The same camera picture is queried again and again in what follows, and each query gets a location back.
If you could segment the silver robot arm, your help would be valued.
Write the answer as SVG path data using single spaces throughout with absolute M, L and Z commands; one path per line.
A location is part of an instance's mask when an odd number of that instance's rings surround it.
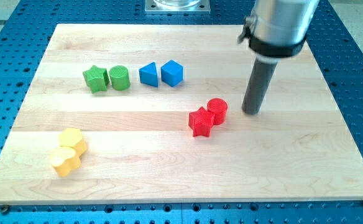
M 248 40 L 255 53 L 271 58 L 298 54 L 318 6 L 318 0 L 256 0 L 244 18 L 240 44 Z

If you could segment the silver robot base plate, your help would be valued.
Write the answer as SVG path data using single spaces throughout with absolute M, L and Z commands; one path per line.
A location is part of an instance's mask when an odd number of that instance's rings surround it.
M 210 0 L 145 0 L 146 14 L 209 14 Z

